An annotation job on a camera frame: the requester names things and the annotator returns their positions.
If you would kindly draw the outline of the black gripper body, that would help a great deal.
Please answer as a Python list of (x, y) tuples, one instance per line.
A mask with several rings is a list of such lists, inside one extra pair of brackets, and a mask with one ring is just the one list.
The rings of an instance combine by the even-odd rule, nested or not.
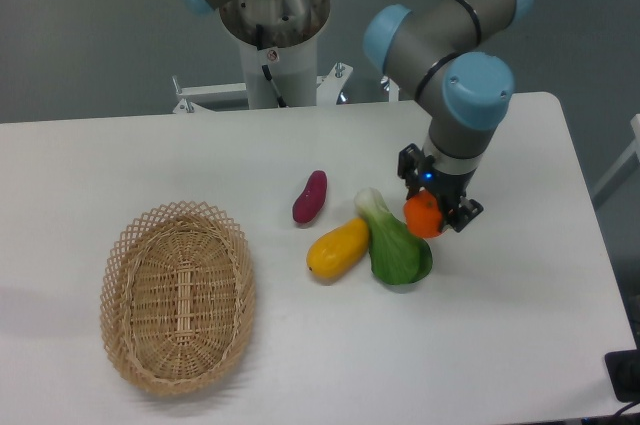
[(434, 155), (425, 155), (415, 144), (410, 144), (399, 153), (397, 175), (405, 183), (407, 179), (423, 182), (424, 188), (437, 200), (440, 209), (440, 201), (443, 198), (458, 200), (466, 195), (467, 187), (475, 174), (475, 169), (465, 173), (454, 173), (443, 170), (442, 163), (436, 163)]

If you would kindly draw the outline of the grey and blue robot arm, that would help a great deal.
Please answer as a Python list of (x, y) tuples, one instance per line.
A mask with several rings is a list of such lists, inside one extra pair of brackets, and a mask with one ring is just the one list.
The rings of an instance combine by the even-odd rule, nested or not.
[[(252, 108), (317, 103), (316, 60), (300, 51), (325, 28), (330, 0), (184, 1), (196, 13), (217, 11), (244, 50)], [(510, 68), (479, 46), (533, 1), (440, 0), (425, 13), (391, 5), (364, 33), (369, 61), (430, 116), (425, 142), (400, 152), (397, 173), (409, 196), (427, 191), (435, 198), (440, 230), (462, 230), (481, 213), (466, 189), (514, 92)]]

